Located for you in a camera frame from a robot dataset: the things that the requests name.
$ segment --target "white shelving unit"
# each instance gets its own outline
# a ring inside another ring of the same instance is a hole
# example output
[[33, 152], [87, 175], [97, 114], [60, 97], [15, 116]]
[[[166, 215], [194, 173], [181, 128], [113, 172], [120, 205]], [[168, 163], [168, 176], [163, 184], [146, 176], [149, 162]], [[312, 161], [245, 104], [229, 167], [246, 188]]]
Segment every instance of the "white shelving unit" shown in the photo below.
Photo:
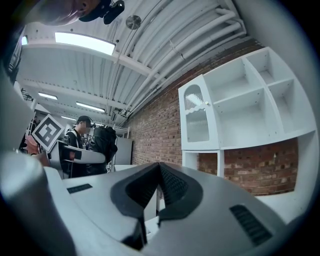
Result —
[[223, 178], [224, 150], [298, 138], [294, 191], [257, 198], [286, 223], [306, 210], [318, 174], [318, 131], [302, 85], [272, 49], [234, 59], [178, 91], [183, 166], [197, 169], [199, 153], [215, 153]]
[[316, 130], [303, 87], [269, 47], [191, 80], [179, 103], [187, 151], [248, 148]]

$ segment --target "white cabinet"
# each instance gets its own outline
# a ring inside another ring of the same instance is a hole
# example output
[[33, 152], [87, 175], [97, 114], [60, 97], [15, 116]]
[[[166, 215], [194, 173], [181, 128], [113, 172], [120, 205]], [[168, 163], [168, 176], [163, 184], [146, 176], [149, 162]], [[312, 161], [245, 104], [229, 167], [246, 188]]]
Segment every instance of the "white cabinet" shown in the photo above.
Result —
[[202, 75], [179, 89], [181, 144], [183, 150], [219, 147], [211, 96]]
[[182, 150], [224, 150], [316, 130], [308, 98], [269, 47], [200, 75], [179, 90]]

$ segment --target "cabinet door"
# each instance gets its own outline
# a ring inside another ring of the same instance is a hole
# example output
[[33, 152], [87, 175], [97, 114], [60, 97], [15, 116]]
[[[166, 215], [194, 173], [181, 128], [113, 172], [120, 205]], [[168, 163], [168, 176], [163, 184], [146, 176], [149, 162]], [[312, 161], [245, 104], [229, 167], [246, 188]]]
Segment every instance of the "cabinet door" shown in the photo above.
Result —
[[211, 94], [202, 75], [179, 90], [181, 147], [183, 150], [216, 150], [219, 138]]

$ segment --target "wall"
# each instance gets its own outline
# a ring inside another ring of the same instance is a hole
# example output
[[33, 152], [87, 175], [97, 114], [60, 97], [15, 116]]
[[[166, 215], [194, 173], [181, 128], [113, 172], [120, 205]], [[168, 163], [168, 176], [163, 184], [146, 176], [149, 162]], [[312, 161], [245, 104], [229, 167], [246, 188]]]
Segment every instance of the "wall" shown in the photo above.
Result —
[[[224, 178], [255, 196], [277, 195], [295, 189], [298, 139], [224, 151]], [[217, 154], [199, 154], [198, 169], [217, 175]]]
[[[133, 139], [132, 164], [167, 162], [181, 165], [178, 88], [200, 74], [205, 74], [261, 47], [258, 42], [251, 39], [225, 50], [174, 81], [154, 101], [133, 115], [126, 124], [130, 126], [130, 138]], [[199, 170], [216, 175], [215, 156], [216, 154], [200, 154]], [[225, 178], [254, 195], [274, 195], [292, 191], [295, 186], [297, 166], [297, 140], [225, 151]]]
[[[244, 20], [244, 24], [248, 33], [257, 39], [265, 46], [271, 47], [291, 68], [296, 77], [299, 79], [304, 91], [310, 101], [313, 109], [317, 127], [320, 127], [320, 73], [319, 60], [314, 52], [312, 44], [304, 34], [304, 31], [299, 27], [296, 20], [282, 6], [276, 4], [276, 1], [269, 0], [233, 0], [236, 8]], [[302, 6], [299, 9], [301, 14], [305, 11], [316, 14], [316, 10], [309, 10], [308, 7]], [[310, 19], [304, 19], [304, 22], [309, 22]], [[314, 135], [313, 145], [315, 156], [319, 155], [319, 137]], [[319, 163], [312, 164], [310, 170], [311, 176], [316, 176], [310, 180], [307, 185], [312, 193], [315, 185], [320, 182], [318, 174]]]
[[182, 164], [178, 88], [200, 74], [262, 46], [251, 39], [233, 46], [191, 69], [169, 85], [154, 100], [130, 117], [130, 137], [134, 140], [132, 164], [155, 161]]

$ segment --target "vent grille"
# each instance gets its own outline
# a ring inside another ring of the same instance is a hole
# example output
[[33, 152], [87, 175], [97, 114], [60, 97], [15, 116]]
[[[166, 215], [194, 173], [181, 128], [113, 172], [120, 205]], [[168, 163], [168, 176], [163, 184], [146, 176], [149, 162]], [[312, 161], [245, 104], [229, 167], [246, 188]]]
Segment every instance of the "vent grille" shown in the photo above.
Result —
[[230, 211], [255, 246], [261, 245], [272, 237], [271, 233], [245, 206], [235, 205], [230, 208]]

